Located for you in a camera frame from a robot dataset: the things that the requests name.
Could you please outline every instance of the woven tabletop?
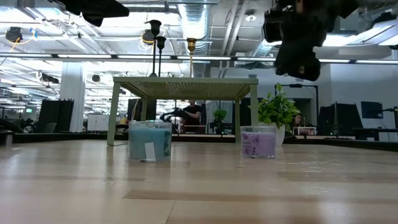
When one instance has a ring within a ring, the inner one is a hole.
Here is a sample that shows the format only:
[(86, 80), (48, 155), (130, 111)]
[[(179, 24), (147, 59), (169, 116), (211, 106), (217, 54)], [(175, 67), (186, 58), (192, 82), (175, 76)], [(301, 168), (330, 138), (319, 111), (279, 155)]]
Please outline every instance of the woven tabletop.
[(240, 100), (258, 85), (257, 78), (114, 77), (141, 98), (160, 100)]

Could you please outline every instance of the potted plant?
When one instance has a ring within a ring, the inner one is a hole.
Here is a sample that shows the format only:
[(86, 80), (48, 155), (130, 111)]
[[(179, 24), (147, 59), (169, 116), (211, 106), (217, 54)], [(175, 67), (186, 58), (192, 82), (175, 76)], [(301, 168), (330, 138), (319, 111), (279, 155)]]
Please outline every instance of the potted plant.
[(300, 111), (294, 106), (294, 101), (286, 98), (287, 93), (282, 90), (282, 85), (277, 84), (276, 96), (267, 98), (259, 103), (259, 122), (270, 124), (277, 128), (276, 143), (281, 146), (285, 138), (285, 130), (290, 130), (290, 123)]
[(214, 111), (214, 122), (216, 123), (216, 134), (222, 134), (223, 132), (223, 121), (226, 117), (226, 110), (219, 109)]

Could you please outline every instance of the green plant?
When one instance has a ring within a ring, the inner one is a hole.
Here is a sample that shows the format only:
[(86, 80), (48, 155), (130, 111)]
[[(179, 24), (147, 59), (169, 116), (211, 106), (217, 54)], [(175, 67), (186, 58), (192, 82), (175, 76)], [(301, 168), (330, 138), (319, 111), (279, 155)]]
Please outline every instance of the green plant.
[(271, 97), (270, 92), (267, 98), (259, 103), (259, 121), (266, 124), (275, 122), (278, 129), (284, 124), (286, 130), (289, 130), (293, 116), (299, 114), (300, 111), (294, 106), (294, 101), (286, 98), (286, 95), (287, 93), (282, 90), (282, 85), (278, 83), (276, 96)]
[(226, 117), (226, 110), (223, 109), (216, 110), (214, 111), (213, 115), (214, 115), (214, 120), (217, 122), (217, 124), (221, 124)]

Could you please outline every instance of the white pot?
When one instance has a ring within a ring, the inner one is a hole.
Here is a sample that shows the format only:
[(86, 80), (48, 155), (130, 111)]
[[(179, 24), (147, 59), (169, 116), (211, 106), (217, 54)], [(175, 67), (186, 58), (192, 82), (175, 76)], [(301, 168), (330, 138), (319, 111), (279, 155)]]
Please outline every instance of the white pot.
[(272, 126), (276, 128), (276, 146), (281, 146), (285, 140), (285, 125), (283, 124), (279, 129), (275, 123), (266, 124), (264, 122), (259, 123), (260, 126)]

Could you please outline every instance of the wooden floor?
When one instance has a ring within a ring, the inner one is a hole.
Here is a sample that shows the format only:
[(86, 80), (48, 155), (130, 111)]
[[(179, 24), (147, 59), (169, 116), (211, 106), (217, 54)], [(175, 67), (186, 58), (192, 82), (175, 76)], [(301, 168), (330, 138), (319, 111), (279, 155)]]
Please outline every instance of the wooden floor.
[(177, 143), (172, 161), (129, 162), (105, 141), (0, 148), (0, 222), (398, 223), (398, 154), (286, 145), (244, 159), (234, 144)]

